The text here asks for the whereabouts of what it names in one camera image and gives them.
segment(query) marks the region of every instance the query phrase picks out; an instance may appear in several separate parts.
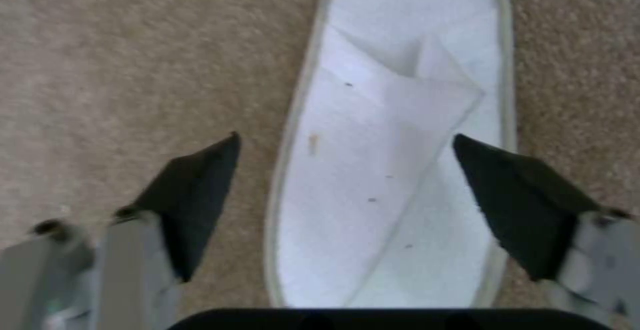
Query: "screw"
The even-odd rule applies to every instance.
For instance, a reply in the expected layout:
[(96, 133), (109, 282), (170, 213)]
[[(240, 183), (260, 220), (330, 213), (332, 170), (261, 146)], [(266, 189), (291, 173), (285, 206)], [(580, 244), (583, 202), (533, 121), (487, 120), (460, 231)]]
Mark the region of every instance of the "screw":
[(114, 213), (115, 223), (124, 223), (125, 221), (139, 219), (138, 209), (135, 207), (124, 207)]
[(64, 242), (69, 238), (69, 233), (65, 224), (57, 219), (45, 220), (34, 226), (33, 232), (36, 235), (51, 237), (54, 241)]

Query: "debris speck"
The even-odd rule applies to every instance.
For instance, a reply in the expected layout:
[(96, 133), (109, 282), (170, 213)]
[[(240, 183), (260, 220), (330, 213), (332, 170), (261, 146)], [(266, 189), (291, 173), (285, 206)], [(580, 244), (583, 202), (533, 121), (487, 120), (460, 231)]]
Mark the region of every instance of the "debris speck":
[(309, 155), (311, 155), (311, 157), (314, 157), (316, 155), (315, 153), (318, 149), (319, 139), (320, 137), (316, 133), (313, 133), (309, 136)]

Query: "white slipper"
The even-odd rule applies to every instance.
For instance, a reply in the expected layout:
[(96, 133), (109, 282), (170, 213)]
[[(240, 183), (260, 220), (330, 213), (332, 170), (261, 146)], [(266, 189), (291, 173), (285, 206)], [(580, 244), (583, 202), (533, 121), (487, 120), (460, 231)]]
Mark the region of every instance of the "white slipper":
[(515, 149), (506, 0), (320, 0), (267, 210), (277, 307), (492, 302), (505, 255), (450, 147)]

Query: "black triangular tip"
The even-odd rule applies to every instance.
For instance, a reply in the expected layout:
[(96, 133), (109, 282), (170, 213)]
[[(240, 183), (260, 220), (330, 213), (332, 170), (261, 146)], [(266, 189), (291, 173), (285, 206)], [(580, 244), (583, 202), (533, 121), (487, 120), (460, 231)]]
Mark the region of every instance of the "black triangular tip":
[(134, 202), (160, 214), (173, 268), (185, 282), (200, 264), (222, 213), (240, 144), (233, 132), (199, 152), (172, 159)]
[(462, 134), (453, 147), (493, 235), (533, 280), (553, 279), (577, 214), (597, 205), (538, 159)]

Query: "beige carpet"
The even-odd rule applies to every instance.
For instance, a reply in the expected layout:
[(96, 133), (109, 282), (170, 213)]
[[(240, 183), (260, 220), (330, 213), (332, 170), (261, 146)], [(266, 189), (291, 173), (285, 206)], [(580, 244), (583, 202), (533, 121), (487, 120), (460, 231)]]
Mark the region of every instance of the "beige carpet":
[[(523, 153), (638, 210), (640, 0), (513, 0)], [(244, 138), (183, 312), (267, 305), (263, 214), (315, 0), (0, 0), (0, 248), (94, 237), (164, 162)], [(542, 304), (510, 267), (500, 306)]]
[[(521, 153), (640, 210), (640, 0), (512, 0)], [(515, 264), (501, 307), (544, 305)]]
[(263, 214), (316, 0), (0, 0), (0, 247), (102, 234), (171, 157), (243, 138), (183, 311), (265, 307)]

